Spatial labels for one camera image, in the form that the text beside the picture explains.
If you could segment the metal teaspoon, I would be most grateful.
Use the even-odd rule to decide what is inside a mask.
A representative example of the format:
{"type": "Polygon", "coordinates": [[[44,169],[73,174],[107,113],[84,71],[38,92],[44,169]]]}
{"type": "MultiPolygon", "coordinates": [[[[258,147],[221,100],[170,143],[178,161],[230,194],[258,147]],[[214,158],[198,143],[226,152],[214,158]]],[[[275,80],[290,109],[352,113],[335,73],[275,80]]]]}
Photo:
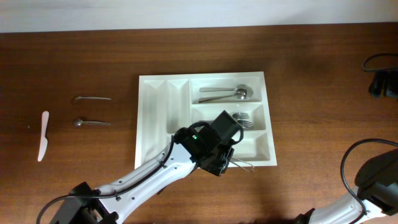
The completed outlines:
{"type": "Polygon", "coordinates": [[[80,100],[111,100],[111,98],[100,97],[100,96],[76,96],[72,102],[77,102],[80,100]]]}
{"type": "Polygon", "coordinates": [[[107,123],[107,122],[103,122],[103,121],[86,121],[86,120],[83,120],[83,119],[80,119],[80,118],[78,118],[78,119],[75,119],[74,121],[73,121],[73,124],[76,126],[76,127],[79,127],[79,126],[82,126],[82,125],[93,125],[93,126],[110,126],[111,125],[111,123],[107,123]]]}

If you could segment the large metal spoon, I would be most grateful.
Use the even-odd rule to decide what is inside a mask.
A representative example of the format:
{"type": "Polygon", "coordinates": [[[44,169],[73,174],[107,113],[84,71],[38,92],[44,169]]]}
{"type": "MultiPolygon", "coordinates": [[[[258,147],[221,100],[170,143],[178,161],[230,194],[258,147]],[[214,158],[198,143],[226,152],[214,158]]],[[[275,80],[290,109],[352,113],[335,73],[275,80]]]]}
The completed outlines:
{"type": "Polygon", "coordinates": [[[199,103],[205,103],[205,102],[208,102],[208,101],[219,100],[219,99],[230,98],[230,97],[235,97],[237,99],[244,100],[244,99],[246,99],[247,95],[248,95],[247,90],[245,90],[243,88],[238,88],[235,91],[235,93],[233,93],[232,95],[216,96],[216,97],[209,97],[209,98],[200,98],[198,100],[198,102],[199,103]]]}
{"type": "Polygon", "coordinates": [[[200,92],[214,92],[214,91],[233,91],[236,98],[240,100],[248,100],[250,99],[254,91],[250,86],[247,85],[238,85],[234,88],[221,88],[221,87],[202,87],[200,88],[200,92]]]}

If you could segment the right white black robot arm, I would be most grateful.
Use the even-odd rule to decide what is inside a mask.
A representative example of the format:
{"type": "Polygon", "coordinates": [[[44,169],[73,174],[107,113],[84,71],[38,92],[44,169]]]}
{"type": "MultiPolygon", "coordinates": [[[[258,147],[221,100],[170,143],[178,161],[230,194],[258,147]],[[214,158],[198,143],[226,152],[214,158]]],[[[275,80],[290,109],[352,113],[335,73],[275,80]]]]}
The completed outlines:
{"type": "Polygon", "coordinates": [[[340,176],[347,194],[333,204],[298,215],[294,223],[329,224],[363,223],[367,220],[397,213],[397,149],[366,161],[356,174],[354,188],[345,177],[345,162],[354,148],[365,143],[379,143],[397,147],[385,139],[363,139],[351,145],[343,155],[340,176]]]}

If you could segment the metal fork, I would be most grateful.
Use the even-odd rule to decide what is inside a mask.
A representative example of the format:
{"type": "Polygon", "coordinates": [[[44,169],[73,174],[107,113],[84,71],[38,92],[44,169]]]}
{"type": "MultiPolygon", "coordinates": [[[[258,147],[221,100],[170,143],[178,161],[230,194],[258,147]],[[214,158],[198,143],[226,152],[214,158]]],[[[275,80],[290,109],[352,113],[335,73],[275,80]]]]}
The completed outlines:
{"type": "Polygon", "coordinates": [[[254,127],[254,123],[250,122],[250,121],[246,121],[243,119],[239,119],[238,123],[243,127],[243,128],[253,128],[254,127]]]}
{"type": "Polygon", "coordinates": [[[238,112],[238,113],[233,113],[232,117],[236,120],[239,119],[249,119],[250,116],[247,113],[242,113],[242,112],[238,112]]]}

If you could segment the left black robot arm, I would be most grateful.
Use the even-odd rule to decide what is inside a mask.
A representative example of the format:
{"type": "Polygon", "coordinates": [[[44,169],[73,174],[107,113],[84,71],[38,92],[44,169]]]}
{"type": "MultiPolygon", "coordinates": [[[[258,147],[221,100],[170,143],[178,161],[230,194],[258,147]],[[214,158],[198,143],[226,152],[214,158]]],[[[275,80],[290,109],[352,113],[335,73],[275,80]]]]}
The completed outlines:
{"type": "Polygon", "coordinates": [[[211,123],[199,121],[180,128],[161,152],[120,179],[91,189],[83,182],[62,202],[51,223],[123,223],[145,201],[197,168],[215,176],[225,173],[243,127],[226,111],[211,123]]]}

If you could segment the white cutlery organizer tray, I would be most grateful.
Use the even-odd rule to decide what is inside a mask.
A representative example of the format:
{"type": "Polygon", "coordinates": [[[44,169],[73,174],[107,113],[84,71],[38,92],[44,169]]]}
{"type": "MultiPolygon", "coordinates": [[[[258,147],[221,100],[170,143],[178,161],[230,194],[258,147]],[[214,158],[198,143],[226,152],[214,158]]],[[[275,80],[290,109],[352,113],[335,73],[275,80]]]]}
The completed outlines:
{"type": "Polygon", "coordinates": [[[253,166],[277,164],[271,116],[263,72],[144,75],[139,78],[135,166],[156,156],[177,130],[197,121],[214,120],[222,111],[247,113],[244,138],[234,146],[233,157],[253,166]],[[202,87],[250,86],[248,100],[235,97],[199,103],[200,98],[232,95],[233,91],[200,92],[202,87]]]}

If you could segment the metal table knife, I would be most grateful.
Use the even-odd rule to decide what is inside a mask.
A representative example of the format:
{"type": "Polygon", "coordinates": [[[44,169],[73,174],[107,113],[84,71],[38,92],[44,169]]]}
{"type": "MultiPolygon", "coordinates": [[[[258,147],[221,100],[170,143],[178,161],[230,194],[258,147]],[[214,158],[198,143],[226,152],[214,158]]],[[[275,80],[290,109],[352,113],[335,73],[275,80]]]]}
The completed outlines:
{"type": "Polygon", "coordinates": [[[229,163],[232,163],[235,167],[238,167],[238,168],[240,168],[240,169],[243,169],[243,170],[246,171],[246,172],[253,172],[253,168],[247,169],[247,168],[245,168],[245,167],[240,166],[240,165],[237,164],[236,162],[229,162],[229,163]]]}
{"type": "Polygon", "coordinates": [[[243,161],[243,160],[241,160],[241,159],[237,159],[237,158],[234,158],[234,157],[232,157],[231,159],[230,159],[230,162],[240,162],[240,163],[243,163],[243,164],[246,164],[246,165],[248,165],[250,168],[253,168],[253,172],[255,171],[255,167],[251,164],[251,163],[249,163],[249,162],[246,162],[246,161],[243,161]]]}

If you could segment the white plastic knife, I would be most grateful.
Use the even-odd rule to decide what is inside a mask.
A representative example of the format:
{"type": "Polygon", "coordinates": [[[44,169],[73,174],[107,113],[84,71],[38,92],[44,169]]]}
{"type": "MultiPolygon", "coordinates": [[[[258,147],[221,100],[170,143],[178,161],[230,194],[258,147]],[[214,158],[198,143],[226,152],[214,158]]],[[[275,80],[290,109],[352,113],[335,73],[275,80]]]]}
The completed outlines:
{"type": "Polygon", "coordinates": [[[46,138],[47,125],[49,122],[49,112],[44,111],[41,118],[40,146],[37,161],[41,162],[47,150],[48,139],[46,138]]]}

